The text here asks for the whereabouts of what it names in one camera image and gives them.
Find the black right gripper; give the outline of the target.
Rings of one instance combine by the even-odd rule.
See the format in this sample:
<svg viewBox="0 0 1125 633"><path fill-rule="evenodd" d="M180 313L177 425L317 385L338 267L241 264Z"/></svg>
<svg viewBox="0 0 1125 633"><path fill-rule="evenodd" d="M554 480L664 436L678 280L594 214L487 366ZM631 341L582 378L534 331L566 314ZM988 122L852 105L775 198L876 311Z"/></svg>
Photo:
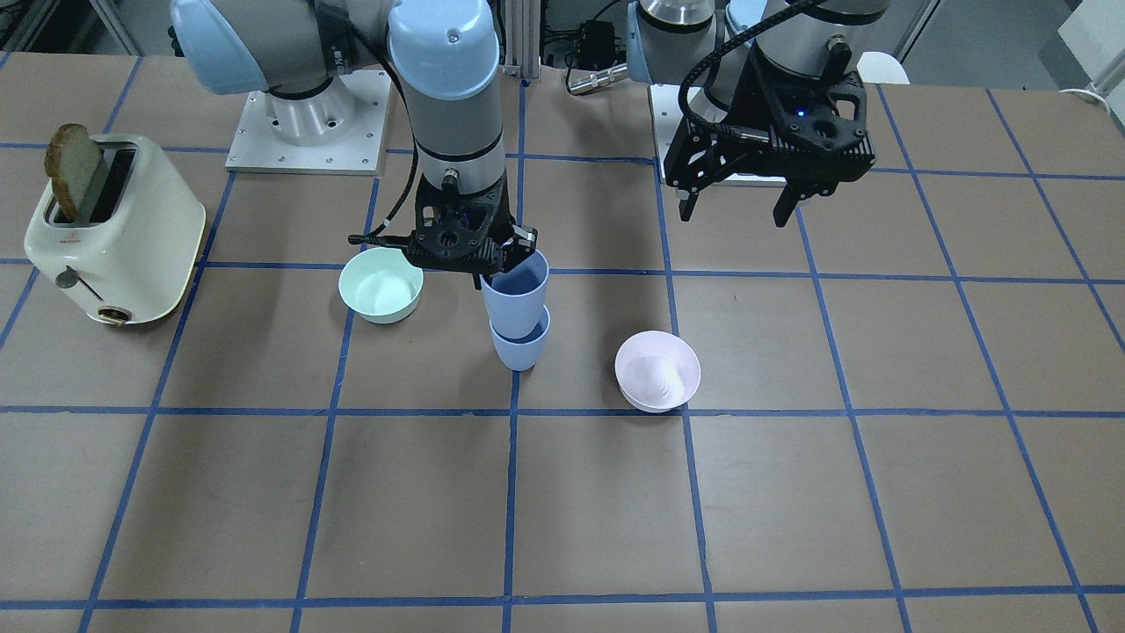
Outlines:
<svg viewBox="0 0 1125 633"><path fill-rule="evenodd" d="M414 266L486 278L508 273L537 252L538 230L518 225L510 212L507 177L472 195L454 192L460 182L446 175L442 186L434 187L418 178L415 229L407 236L375 229L351 234L348 241L400 250Z"/></svg>

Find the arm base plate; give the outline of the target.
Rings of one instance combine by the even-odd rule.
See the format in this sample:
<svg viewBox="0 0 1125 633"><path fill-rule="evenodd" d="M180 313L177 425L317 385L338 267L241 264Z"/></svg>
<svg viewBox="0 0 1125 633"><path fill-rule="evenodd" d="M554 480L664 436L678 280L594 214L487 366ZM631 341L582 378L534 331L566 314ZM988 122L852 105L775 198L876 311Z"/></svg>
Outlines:
<svg viewBox="0 0 1125 633"><path fill-rule="evenodd" d="M334 76L304 99L250 92L225 168L274 175L381 175L390 97L390 76L381 69Z"/></svg>

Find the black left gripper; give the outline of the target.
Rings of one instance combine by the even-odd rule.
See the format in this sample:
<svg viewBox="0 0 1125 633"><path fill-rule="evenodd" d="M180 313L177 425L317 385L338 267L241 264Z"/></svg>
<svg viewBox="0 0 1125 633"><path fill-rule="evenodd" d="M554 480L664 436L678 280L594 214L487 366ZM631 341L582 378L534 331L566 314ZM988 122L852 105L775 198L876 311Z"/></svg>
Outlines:
<svg viewBox="0 0 1125 633"><path fill-rule="evenodd" d="M802 198L832 195L875 168L878 152L867 124L867 90L848 69L848 40L820 40L827 76L796 76L778 67L758 45L747 58L726 116L706 132L680 124L664 157L664 181L678 189L680 220L692 219L699 193L735 173L778 177L785 186L773 207L784 228ZM719 128L732 127L734 136Z"/></svg>

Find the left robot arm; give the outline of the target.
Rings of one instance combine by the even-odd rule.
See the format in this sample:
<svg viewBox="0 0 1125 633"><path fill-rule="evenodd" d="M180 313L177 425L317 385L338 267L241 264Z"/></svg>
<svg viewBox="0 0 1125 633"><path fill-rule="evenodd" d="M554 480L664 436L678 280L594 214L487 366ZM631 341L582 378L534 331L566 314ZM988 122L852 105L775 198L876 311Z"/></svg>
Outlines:
<svg viewBox="0 0 1125 633"><path fill-rule="evenodd" d="M878 160L860 54L888 1L631 1L634 83L676 90L664 183L692 219L727 177L783 179L773 220L867 175Z"/></svg>

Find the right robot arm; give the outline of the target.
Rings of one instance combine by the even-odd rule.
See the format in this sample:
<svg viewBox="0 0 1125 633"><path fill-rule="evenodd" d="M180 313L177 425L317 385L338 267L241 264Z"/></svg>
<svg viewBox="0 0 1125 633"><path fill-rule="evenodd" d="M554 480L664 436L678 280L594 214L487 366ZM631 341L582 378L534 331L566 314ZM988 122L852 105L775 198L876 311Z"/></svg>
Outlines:
<svg viewBox="0 0 1125 633"><path fill-rule="evenodd" d="M389 76L414 156L388 219L413 198L414 228L392 236L379 224L351 244L483 278L536 254L537 230L508 205L501 39L487 1L173 1L170 12L171 36L209 91L315 105L321 134L341 132L354 111L346 76Z"/></svg>

